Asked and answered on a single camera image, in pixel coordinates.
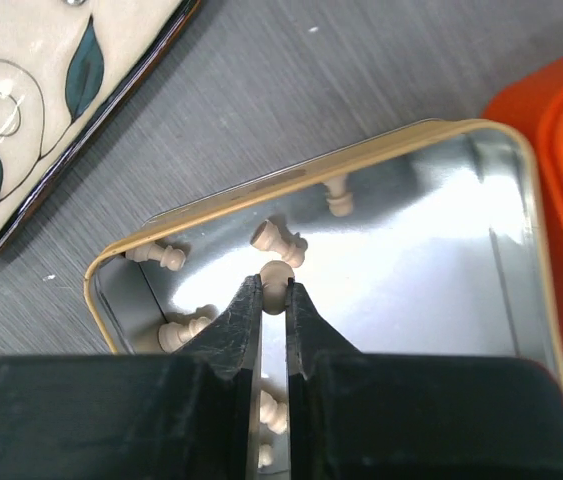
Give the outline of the light pawn piece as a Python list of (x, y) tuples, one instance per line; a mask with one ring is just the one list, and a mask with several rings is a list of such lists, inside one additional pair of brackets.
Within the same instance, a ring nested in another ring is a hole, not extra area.
[(260, 422), (277, 435), (281, 435), (288, 428), (288, 406), (278, 402), (266, 391), (260, 392)]
[(293, 268), (284, 261), (266, 263), (259, 272), (263, 291), (263, 311), (279, 315), (285, 310), (289, 280), (295, 278)]

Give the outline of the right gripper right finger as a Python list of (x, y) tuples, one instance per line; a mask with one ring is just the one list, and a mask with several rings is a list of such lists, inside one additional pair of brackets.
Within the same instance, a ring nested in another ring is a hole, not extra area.
[(515, 357), (363, 353), (286, 294), (294, 479), (563, 479), (563, 391)]

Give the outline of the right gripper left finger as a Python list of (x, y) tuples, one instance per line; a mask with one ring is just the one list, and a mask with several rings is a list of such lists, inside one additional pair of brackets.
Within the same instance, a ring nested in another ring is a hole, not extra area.
[(262, 284), (172, 354), (0, 356), (0, 479), (253, 479)]

